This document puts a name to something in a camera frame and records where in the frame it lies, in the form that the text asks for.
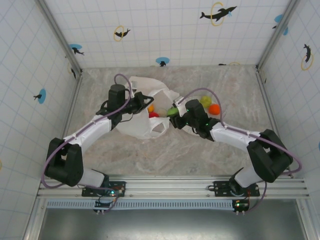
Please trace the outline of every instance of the aluminum frame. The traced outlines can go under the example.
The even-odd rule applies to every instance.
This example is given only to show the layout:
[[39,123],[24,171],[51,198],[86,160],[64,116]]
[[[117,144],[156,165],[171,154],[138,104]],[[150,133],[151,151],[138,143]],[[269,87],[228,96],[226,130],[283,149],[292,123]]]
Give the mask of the aluminum frame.
[[51,28],[53,34],[55,35],[57,41],[59,42],[61,48],[63,49],[66,57],[68,58],[72,69],[77,73],[78,76],[81,75],[81,67],[73,54],[69,44],[63,35],[62,31],[60,30],[54,16],[52,15],[47,3],[45,0],[35,0],[36,5],[40,9],[44,19],[48,23],[49,27]]
[[265,50],[263,51],[263,54],[261,56],[261,59],[259,60],[259,63],[257,64],[257,68],[260,71],[264,65],[266,64],[269,56],[271,55],[272,51],[274,50],[276,44],[278,43],[280,37],[282,36],[283,32],[285,31],[286,27],[288,26],[288,23],[293,16],[295,10],[297,9],[299,3],[301,0],[291,0],[284,11],[282,15],[282,19],[277,25],[274,34],[272,35],[271,39],[269,40],[267,46],[265,47]]
[[[206,188],[213,181],[228,180],[228,176],[131,176],[131,175],[111,175],[111,181],[126,181],[125,197],[120,198],[120,202],[145,203],[146,201],[156,203],[162,200],[166,202],[193,202],[214,204],[217,202],[226,202],[238,199],[238,197],[215,197],[214,192]],[[48,179],[49,185],[59,183],[56,180]],[[264,183],[258,183],[260,192],[264,189]],[[45,219],[47,208],[56,209],[95,209],[94,202],[98,197],[82,197],[82,189],[77,186],[67,185],[56,189],[47,189],[41,184],[38,196],[32,211],[32,215],[24,236],[24,240],[36,240],[40,235],[42,224]],[[309,193],[303,178],[290,178],[289,176],[279,177],[274,183],[268,184],[265,199],[286,200],[294,199],[301,216],[301,224],[305,230],[305,239],[316,239],[316,231],[313,227],[311,215],[307,208],[306,200],[309,199]],[[214,207],[202,206],[202,209],[217,209]],[[175,209],[197,209],[196,204],[192,207],[181,206]],[[155,209],[155,206],[145,206],[143,209]]]

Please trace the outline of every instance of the marble floor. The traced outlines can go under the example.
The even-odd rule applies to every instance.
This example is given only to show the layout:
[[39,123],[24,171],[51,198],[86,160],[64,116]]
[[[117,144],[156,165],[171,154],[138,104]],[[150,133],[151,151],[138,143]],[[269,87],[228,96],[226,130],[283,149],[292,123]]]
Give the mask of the marble floor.
[[[210,88],[220,98],[226,123],[253,131],[271,128],[254,66],[115,67],[84,70],[68,134],[92,119],[117,73],[160,80],[181,96]],[[250,164],[248,154],[235,147],[172,126],[163,136],[147,140],[114,129],[86,151],[83,161],[87,168],[125,175],[232,175]]]

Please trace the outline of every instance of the gray panel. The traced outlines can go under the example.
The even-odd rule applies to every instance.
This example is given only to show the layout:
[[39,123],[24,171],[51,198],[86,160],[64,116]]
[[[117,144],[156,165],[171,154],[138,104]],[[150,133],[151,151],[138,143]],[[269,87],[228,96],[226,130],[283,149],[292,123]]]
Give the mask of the gray panel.
[[42,240],[303,240],[295,201],[265,200],[248,215],[223,210],[48,209]]

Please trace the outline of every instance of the metal rail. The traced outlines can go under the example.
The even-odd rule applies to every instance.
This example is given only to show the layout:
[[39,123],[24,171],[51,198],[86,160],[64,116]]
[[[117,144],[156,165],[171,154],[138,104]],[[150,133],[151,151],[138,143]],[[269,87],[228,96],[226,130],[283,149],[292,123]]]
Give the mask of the metal rail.
[[[110,176],[111,181],[126,181],[125,197],[127,200],[166,199],[166,200],[232,200],[238,197],[216,197],[207,187],[213,181],[228,180],[227,176]],[[56,180],[47,180],[49,185],[56,185]],[[258,183],[260,192],[265,184]],[[59,188],[48,189],[42,184],[38,191],[38,199],[97,199],[97,197],[82,197],[82,189],[63,185]],[[266,199],[308,199],[310,198],[303,179],[281,177],[274,183],[269,183]]]
[[39,7],[39,9],[42,12],[42,15],[46,22],[48,23],[49,27],[51,28],[53,34],[55,35],[57,41],[59,42],[61,48],[63,49],[66,57],[68,58],[72,69],[77,73],[78,76],[81,75],[81,68],[80,65],[75,58],[75,55],[73,54],[71,48],[69,47],[69,44],[67,40],[65,39],[63,33],[61,32],[54,16],[52,15],[47,3],[45,0],[35,0],[36,5]]
[[297,6],[301,0],[291,0],[282,15],[282,19],[279,24],[276,26],[275,32],[271,37],[270,41],[268,42],[265,50],[262,54],[262,57],[257,65],[258,71],[260,71],[263,66],[266,64],[269,56],[271,55],[272,51],[274,50],[276,44],[278,43],[280,37],[284,33],[286,27],[288,26],[289,20],[291,19],[292,15],[294,14]]

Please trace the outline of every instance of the white tiled wall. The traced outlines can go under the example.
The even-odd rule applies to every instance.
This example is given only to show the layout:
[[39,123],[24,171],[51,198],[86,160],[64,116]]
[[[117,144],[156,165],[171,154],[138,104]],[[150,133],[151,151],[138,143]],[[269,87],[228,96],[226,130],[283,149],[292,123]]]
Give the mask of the white tiled wall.
[[[304,65],[311,48],[313,57]],[[320,216],[320,1],[303,0],[264,68],[281,139],[300,157],[300,176]]]
[[[201,12],[236,7],[220,26]],[[48,0],[83,68],[257,64],[289,0]],[[221,9],[215,4],[212,14]],[[129,33],[114,40],[118,26]]]
[[[0,239],[21,239],[75,87],[34,0],[0,1]],[[34,100],[46,90],[43,104]]]

